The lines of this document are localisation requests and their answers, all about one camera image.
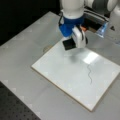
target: cable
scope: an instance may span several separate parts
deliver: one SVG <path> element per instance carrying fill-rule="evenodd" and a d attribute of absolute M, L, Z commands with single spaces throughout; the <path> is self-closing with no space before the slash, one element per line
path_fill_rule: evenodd
<path fill-rule="evenodd" d="M 58 25 L 59 25 L 59 26 L 62 25 L 61 20 L 62 20 L 62 18 L 63 18 L 63 12 L 61 12 L 61 14 L 62 14 L 62 15 L 60 16 L 60 19 L 59 19 L 59 22 L 58 22 Z"/>
<path fill-rule="evenodd" d="M 105 17 L 102 17 L 101 15 L 98 15 L 98 14 L 93 13 L 93 12 L 90 12 L 90 11 L 84 11 L 84 12 L 85 12 L 85 13 L 91 13 L 91 14 L 93 14 L 93 15 L 96 15 L 96 16 L 102 18 L 104 21 L 109 22 Z"/>

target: white robot link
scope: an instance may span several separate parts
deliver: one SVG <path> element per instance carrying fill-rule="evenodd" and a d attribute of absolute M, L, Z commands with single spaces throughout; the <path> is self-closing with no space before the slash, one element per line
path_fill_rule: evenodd
<path fill-rule="evenodd" d="M 98 13 L 107 13 L 115 8 L 118 0 L 61 0 L 60 2 L 63 13 L 59 21 L 59 28 L 64 36 L 65 50 L 70 50 L 84 48 L 88 42 L 80 27 L 84 23 L 84 6 L 88 6 Z"/>

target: white table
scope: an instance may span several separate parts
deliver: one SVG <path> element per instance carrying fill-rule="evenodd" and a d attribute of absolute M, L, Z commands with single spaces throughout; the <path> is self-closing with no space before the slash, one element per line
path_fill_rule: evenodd
<path fill-rule="evenodd" d="M 0 81 L 42 120 L 118 120 L 120 77 L 95 111 L 89 112 L 31 69 L 43 49 L 61 38 L 59 17 L 49 12 L 0 47 Z M 88 48 L 120 65 L 120 47 L 87 32 Z"/>

